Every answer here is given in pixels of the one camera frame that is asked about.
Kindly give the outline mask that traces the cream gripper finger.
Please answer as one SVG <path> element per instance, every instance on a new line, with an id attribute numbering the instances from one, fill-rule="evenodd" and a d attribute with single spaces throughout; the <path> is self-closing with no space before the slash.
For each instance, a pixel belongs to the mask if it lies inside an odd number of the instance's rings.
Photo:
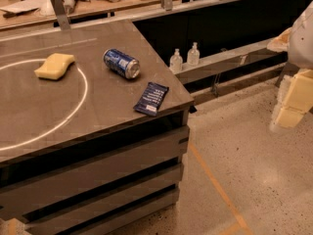
<path id="1" fill-rule="evenodd" d="M 271 129 L 291 129 L 313 108 L 313 70 L 300 69 L 281 81 L 277 104 L 271 116 Z"/>
<path id="2" fill-rule="evenodd" d="M 284 30 L 279 36 L 273 38 L 268 44 L 267 49 L 273 52 L 281 53 L 287 52 L 289 46 L 289 38 L 291 34 L 291 28 Z"/>

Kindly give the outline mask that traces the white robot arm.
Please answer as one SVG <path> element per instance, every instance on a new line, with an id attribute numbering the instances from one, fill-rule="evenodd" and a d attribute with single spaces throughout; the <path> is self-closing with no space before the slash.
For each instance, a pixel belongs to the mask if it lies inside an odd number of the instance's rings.
<path id="1" fill-rule="evenodd" d="M 270 123 L 272 131 L 292 129 L 313 108 L 313 1 L 267 49 L 286 51 L 288 62 L 299 68 L 295 75 L 283 76 Z"/>

